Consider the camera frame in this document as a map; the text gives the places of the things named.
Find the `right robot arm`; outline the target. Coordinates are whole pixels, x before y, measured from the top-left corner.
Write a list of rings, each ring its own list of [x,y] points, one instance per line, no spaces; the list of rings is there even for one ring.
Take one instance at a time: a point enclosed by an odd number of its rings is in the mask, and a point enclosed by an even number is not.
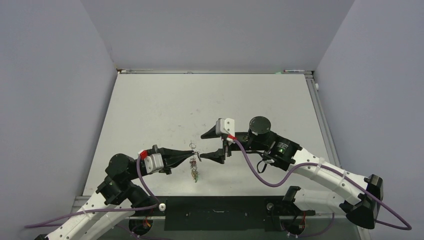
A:
[[[200,156],[224,164],[233,151],[241,151],[244,157],[249,153],[259,154],[265,164],[287,174],[301,175],[326,188],[319,191],[289,187],[282,201],[287,213],[316,211],[344,214],[359,227],[375,228],[384,193],[380,176],[349,173],[273,132],[271,126],[268,118],[255,116],[250,120],[247,132],[236,132],[234,119],[219,118],[210,130],[201,135],[201,139],[220,138],[222,148]]]

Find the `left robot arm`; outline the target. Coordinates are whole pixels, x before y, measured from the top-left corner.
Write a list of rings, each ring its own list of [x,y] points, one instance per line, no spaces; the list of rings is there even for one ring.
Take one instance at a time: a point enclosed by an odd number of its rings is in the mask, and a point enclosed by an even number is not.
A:
[[[196,155],[193,150],[152,148],[141,150],[133,158],[115,154],[105,169],[106,177],[77,212],[64,215],[66,221],[38,240],[96,240],[126,217],[164,212],[161,202],[147,187],[144,176],[154,173],[170,175],[172,169]]]

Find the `front aluminium rail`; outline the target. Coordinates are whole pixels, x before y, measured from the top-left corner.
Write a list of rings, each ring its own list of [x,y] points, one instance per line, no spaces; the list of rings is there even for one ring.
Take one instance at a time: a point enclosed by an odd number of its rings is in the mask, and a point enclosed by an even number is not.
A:
[[[298,191],[288,196],[169,196],[161,197],[164,210],[138,210],[135,215],[166,217],[168,220],[186,217],[235,216],[257,217],[294,216],[306,212],[351,215],[356,206],[336,194],[324,192],[314,198]]]

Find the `aluminium rail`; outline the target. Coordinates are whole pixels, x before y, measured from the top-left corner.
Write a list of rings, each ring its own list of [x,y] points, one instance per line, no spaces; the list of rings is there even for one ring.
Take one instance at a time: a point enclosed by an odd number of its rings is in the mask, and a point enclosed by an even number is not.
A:
[[[343,167],[341,166],[339,156],[337,154],[336,146],[334,144],[334,140],[332,138],[332,134],[328,125],[328,121],[326,119],[323,106],[320,101],[319,87],[314,79],[313,72],[307,71],[304,76],[305,76],[306,84],[311,96],[312,104],[315,110],[320,131],[323,137],[325,149],[328,155],[327,159],[331,164],[342,169]]]
[[[313,75],[312,70],[160,70],[160,69],[117,69],[120,74],[304,74]]]
[[[164,210],[138,210],[135,215],[166,217],[168,220],[186,217],[235,216],[257,217],[294,216],[306,212],[351,215],[356,206],[336,194],[324,192],[314,198],[298,191],[288,196],[169,196],[161,197]]]

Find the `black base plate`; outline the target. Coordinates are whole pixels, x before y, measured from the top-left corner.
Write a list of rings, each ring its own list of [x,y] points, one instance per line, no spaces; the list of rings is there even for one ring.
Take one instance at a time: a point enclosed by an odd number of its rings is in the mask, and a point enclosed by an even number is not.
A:
[[[136,212],[130,230],[145,235],[158,227],[164,231],[279,231],[304,229],[304,218],[313,210],[300,210],[283,196],[168,196],[160,197],[165,211]]]

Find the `back aluminium rail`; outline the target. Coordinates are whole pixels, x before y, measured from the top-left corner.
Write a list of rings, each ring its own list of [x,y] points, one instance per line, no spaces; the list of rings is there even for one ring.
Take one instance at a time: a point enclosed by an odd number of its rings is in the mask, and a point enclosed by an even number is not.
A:
[[[313,75],[312,70],[160,70],[160,69],[117,69],[120,74],[304,74]]]

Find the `right aluminium rail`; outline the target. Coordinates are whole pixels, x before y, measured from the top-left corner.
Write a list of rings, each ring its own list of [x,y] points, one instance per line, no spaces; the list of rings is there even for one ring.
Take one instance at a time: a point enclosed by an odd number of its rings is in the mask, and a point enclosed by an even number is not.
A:
[[[305,76],[306,84],[311,96],[312,104],[315,110],[320,131],[323,137],[325,149],[328,155],[327,159],[331,164],[342,169],[343,167],[341,166],[339,156],[337,154],[336,146],[334,144],[334,140],[332,138],[332,134],[328,125],[328,121],[326,119],[323,106],[320,101],[319,87],[314,79],[313,72],[307,71],[304,76]]]

